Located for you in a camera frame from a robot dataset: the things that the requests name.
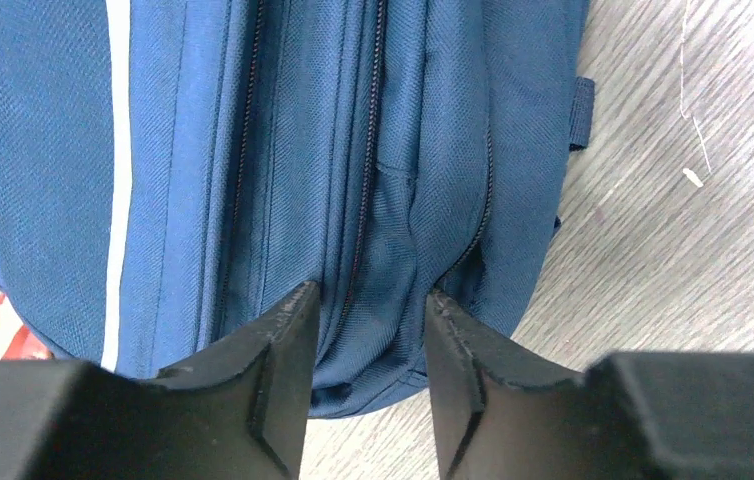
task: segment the blue strap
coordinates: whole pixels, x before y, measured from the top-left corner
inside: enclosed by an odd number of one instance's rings
[[[569,133],[570,151],[583,150],[589,146],[589,134],[592,131],[592,110],[595,106],[595,82],[577,77],[574,100],[571,104],[571,132]]]

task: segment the black zipper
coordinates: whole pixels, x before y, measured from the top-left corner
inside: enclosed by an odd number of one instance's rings
[[[239,160],[236,167],[236,191],[234,193],[235,199],[233,200],[232,217],[230,218],[230,220],[232,221],[232,230],[230,232],[231,245],[234,244],[232,239],[236,236],[236,221],[238,220],[239,201],[241,200],[242,195],[242,176],[244,174],[244,165],[247,157],[247,139],[249,133],[248,129],[250,128],[250,116],[251,110],[253,108],[253,95],[256,88],[256,69],[259,60],[259,34],[262,30],[263,11],[265,10],[264,7],[265,0],[258,0],[256,4],[256,21],[253,27],[253,46],[250,53],[250,67],[248,70],[248,80],[245,91],[244,117],[242,120],[241,142],[239,143]],[[230,251],[227,253],[227,255],[225,255],[225,258],[227,259],[226,263],[222,264],[221,266],[221,268],[223,268],[224,270],[221,274],[221,294],[218,296],[218,310],[220,312],[221,321],[218,323],[219,331],[216,337],[212,339],[213,341],[217,340],[217,338],[221,336],[220,329],[222,329],[227,323],[227,296],[230,290],[230,263],[232,263],[232,256],[234,254],[235,252],[233,252],[233,247],[231,247]]]
[[[377,30],[374,33],[374,59],[371,62],[371,83],[368,100],[368,130],[365,138],[365,166],[362,178],[359,217],[356,225],[356,241],[354,242],[353,265],[351,267],[350,283],[345,294],[341,320],[350,310],[353,303],[353,289],[356,276],[362,263],[362,247],[365,241],[365,226],[368,221],[368,210],[371,206],[371,184],[374,181],[374,170],[377,159],[377,128],[380,120],[380,87],[383,80],[383,43],[386,30],[386,0],[377,2]]]
[[[443,282],[448,275],[454,272],[462,262],[471,255],[477,244],[480,243],[480,239],[483,237],[483,232],[486,231],[486,226],[489,225],[489,217],[492,216],[492,191],[494,190],[494,178],[495,178],[495,161],[492,158],[492,132],[486,129],[486,161],[488,162],[488,172],[486,172],[486,201],[483,204],[483,215],[480,216],[480,223],[477,225],[477,231],[474,232],[474,237],[471,238],[471,243],[462,252],[462,255],[451,265],[451,268],[439,278],[436,283]]]

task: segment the white thread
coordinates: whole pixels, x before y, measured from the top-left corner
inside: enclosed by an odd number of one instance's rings
[[[686,9],[683,11],[683,26],[680,32],[680,105],[679,105],[679,110],[680,110],[680,116],[684,120],[690,120],[691,118],[692,125],[695,126],[695,133],[698,134],[698,141],[701,143],[701,151],[704,153],[704,161],[707,163],[707,172],[712,174],[713,167],[712,165],[710,165],[710,156],[707,154],[707,145],[704,143],[704,135],[701,133],[701,127],[698,125],[698,120],[695,118],[695,115],[689,115],[688,113],[686,113],[686,108],[683,105],[683,95],[685,92],[683,88],[683,85],[684,85],[684,81],[683,81],[683,77],[684,77],[683,51],[684,50],[683,50],[683,47],[686,44],[686,24],[689,20],[689,10],[691,10],[691,8],[692,8],[692,0],[686,0]]]
[[[702,182],[701,179],[698,178],[698,174],[693,172],[692,170],[684,168],[683,174],[686,175],[686,178],[688,178],[690,182],[694,183],[696,187],[701,188],[704,186],[704,182]]]

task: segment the floor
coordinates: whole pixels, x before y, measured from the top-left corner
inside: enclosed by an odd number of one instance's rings
[[[513,337],[571,367],[615,349],[754,350],[754,0],[692,0],[684,112],[709,169],[680,113],[685,9],[594,0],[578,70],[598,84],[592,145],[572,156],[565,225]],[[426,392],[308,425],[301,478],[436,472]]]

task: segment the blue backpack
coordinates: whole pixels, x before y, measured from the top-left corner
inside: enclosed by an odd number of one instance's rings
[[[145,378],[321,285],[314,417],[427,384],[438,286],[527,307],[593,84],[587,0],[0,0],[0,289]]]

